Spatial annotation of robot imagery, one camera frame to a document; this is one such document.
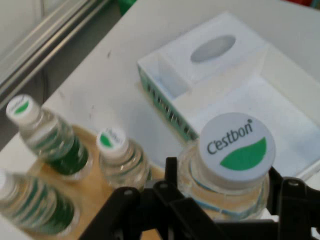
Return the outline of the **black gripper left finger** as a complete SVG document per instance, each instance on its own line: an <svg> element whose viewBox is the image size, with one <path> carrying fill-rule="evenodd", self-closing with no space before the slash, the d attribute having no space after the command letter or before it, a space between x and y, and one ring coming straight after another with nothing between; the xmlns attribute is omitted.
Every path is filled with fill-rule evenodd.
<svg viewBox="0 0 320 240"><path fill-rule="evenodd" d="M215 224L200 206L177 188L178 162L168 157L164 179L139 191L113 191L82 233L83 240L139 240L156 230L163 240L213 240Z"/></svg>

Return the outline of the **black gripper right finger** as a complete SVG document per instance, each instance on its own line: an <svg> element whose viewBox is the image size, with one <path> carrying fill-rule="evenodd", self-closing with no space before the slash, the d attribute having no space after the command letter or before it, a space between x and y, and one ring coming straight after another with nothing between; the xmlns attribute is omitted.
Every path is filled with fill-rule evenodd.
<svg viewBox="0 0 320 240"><path fill-rule="evenodd" d="M278 240L315 240L312 228L320 231L320 191L296 177L284 177L275 168L268 171L266 208L278 216Z"/></svg>

